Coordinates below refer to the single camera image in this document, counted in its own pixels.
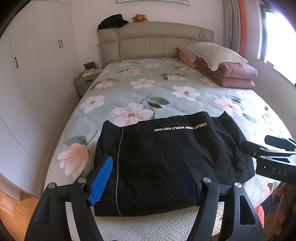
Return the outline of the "black hooded jacket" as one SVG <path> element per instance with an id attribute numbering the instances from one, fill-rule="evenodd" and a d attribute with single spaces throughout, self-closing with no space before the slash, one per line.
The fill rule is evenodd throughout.
<path id="1" fill-rule="evenodd" d="M 216 183 L 245 183 L 255 171 L 252 158 L 240 150 L 243 140 L 227 113 L 211 117 L 202 111 L 124 127 L 105 121 L 93 165 L 110 156 L 113 169 L 94 213 L 145 216 L 191 207 L 179 157 Z"/>

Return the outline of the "folded pink duvet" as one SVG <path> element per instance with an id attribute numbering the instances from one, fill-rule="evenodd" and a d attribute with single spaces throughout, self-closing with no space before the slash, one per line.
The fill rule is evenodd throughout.
<path id="1" fill-rule="evenodd" d="M 216 71 L 210 70 L 204 60 L 196 60 L 200 72 L 220 87 L 254 89 L 252 78 L 257 70 L 245 63 L 221 63 Z"/>

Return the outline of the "floral quilted bedspread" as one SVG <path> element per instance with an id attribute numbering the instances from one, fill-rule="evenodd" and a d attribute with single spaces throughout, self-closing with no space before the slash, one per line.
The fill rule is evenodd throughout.
<path id="1" fill-rule="evenodd" d="M 219 87 L 173 58 L 108 64 L 87 89 L 65 126 L 49 165 L 46 185 L 71 184 L 93 166 L 103 123 L 117 126 L 205 111 L 233 118 L 247 140 L 265 144 L 266 135 L 291 138 L 285 124 L 253 90 Z M 243 184 L 257 207 L 279 181 L 255 176 Z M 94 217 L 104 240 L 186 240 L 198 207 L 142 217 Z"/>

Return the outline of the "beige nightstand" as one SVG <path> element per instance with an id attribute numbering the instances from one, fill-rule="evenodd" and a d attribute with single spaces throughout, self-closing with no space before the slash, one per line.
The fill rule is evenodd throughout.
<path id="1" fill-rule="evenodd" d="M 91 75 L 88 77 L 81 77 L 81 75 L 82 75 L 82 73 L 78 74 L 74 78 L 74 82 L 76 84 L 76 88 L 77 88 L 80 96 L 83 96 L 86 93 L 86 91 L 88 90 L 88 88 L 91 86 L 91 84 L 95 81 L 95 79 L 100 74 Z"/>

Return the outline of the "folded salmon blanket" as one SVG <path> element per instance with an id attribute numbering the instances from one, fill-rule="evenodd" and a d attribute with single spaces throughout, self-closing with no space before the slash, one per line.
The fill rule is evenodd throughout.
<path id="1" fill-rule="evenodd" d="M 188 45 L 181 45 L 176 47 L 178 50 L 179 58 L 182 62 L 184 62 L 189 67 L 197 69 L 197 65 L 196 65 L 197 56 L 193 52 L 188 50 L 188 47 L 189 47 Z"/>

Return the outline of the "cream lace pillow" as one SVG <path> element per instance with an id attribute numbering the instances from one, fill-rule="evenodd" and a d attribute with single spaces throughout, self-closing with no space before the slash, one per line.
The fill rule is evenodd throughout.
<path id="1" fill-rule="evenodd" d="M 216 71 L 221 63 L 248 63 L 235 51 L 211 42 L 191 44 L 187 49 L 198 58 L 202 58 L 212 71 Z"/>

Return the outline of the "books on nightstand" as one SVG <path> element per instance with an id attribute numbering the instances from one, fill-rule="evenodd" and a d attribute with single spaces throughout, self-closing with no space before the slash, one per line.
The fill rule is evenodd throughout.
<path id="1" fill-rule="evenodd" d="M 92 68 L 92 69 L 89 69 L 89 70 L 85 70 L 82 73 L 81 77 L 88 77 L 88 76 L 91 76 L 91 75 L 100 74 L 102 71 L 103 71 L 103 69 Z"/>

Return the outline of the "small dark clock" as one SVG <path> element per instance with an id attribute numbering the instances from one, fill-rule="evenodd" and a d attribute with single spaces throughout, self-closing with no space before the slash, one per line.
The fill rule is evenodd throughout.
<path id="1" fill-rule="evenodd" d="M 84 67 L 85 67 L 85 70 L 90 70 L 90 69 L 95 69 L 96 68 L 96 65 L 95 63 L 92 61 L 92 62 L 88 62 L 88 63 L 85 63 L 84 64 Z"/>

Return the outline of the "white wardrobe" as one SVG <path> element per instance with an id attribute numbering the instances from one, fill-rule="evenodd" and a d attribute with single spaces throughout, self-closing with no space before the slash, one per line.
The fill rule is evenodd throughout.
<path id="1" fill-rule="evenodd" d="M 1 25 L 1 190 L 38 197 L 79 99 L 70 1 L 21 1 Z"/>

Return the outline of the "beige padded headboard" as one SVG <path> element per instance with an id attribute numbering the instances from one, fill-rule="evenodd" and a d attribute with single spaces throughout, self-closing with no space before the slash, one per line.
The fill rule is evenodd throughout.
<path id="1" fill-rule="evenodd" d="M 177 58 L 178 46 L 213 42 L 214 31 L 169 22 L 129 23 L 98 31 L 104 64 L 121 60 Z"/>

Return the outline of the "grey orange curtain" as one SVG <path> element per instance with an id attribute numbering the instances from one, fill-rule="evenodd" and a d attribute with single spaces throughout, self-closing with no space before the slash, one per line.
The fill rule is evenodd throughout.
<path id="1" fill-rule="evenodd" d="M 247 30 L 244 1 L 224 0 L 222 4 L 225 24 L 224 46 L 244 57 Z"/>

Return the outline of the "orange plush toy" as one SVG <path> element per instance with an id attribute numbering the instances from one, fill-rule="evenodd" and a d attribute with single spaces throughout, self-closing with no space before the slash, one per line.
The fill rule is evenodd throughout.
<path id="1" fill-rule="evenodd" d="M 141 15 L 141 14 L 136 14 L 132 18 L 133 22 L 138 23 L 138 22 L 145 22 L 147 21 L 147 15 Z"/>

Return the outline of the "black garment on headboard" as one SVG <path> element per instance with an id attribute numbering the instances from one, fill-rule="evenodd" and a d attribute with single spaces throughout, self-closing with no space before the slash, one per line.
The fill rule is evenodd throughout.
<path id="1" fill-rule="evenodd" d="M 97 27 L 97 30 L 109 29 L 109 28 L 121 28 L 124 25 L 129 24 L 129 21 L 124 20 L 122 14 L 116 14 L 105 18 Z"/>

